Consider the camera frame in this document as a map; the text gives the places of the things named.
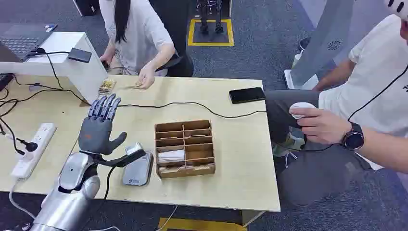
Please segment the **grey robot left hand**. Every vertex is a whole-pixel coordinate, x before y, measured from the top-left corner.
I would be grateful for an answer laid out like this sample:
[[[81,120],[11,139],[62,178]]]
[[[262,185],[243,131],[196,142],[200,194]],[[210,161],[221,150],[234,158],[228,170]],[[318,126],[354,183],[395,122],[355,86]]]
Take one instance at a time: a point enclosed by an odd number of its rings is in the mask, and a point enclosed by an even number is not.
[[[87,117],[82,122],[78,137],[81,151],[110,155],[126,140],[126,132],[110,140],[113,120],[120,102],[121,98],[113,93],[109,96],[104,95],[92,103]]]

